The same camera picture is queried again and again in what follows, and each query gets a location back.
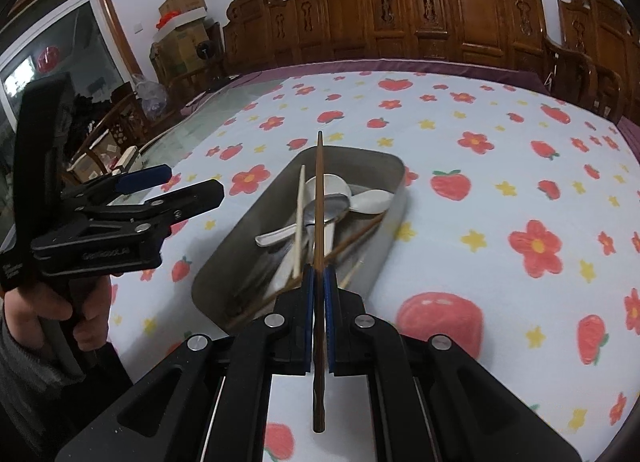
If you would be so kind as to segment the person's left forearm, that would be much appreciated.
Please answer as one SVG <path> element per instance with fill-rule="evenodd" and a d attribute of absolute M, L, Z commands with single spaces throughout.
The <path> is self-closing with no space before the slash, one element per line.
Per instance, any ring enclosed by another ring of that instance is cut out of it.
<path fill-rule="evenodd" d="M 44 360 L 12 337 L 1 315 L 1 416 L 30 448 L 41 451 L 56 425 L 52 413 L 60 401 L 85 382 L 56 360 Z"/>

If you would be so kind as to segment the person's left hand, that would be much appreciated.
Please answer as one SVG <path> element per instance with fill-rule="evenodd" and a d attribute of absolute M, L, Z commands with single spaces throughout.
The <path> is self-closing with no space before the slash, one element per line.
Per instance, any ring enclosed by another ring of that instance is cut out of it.
<path fill-rule="evenodd" d="M 90 283 L 89 293 L 82 303 L 84 318 L 73 331 L 73 337 L 83 352 L 91 352 L 106 343 L 111 300 L 110 276 Z M 43 283 L 9 291 L 3 297 L 3 307 L 4 321 L 12 338 L 31 350 L 46 347 L 40 319 L 65 321 L 73 316 L 72 304 Z"/>

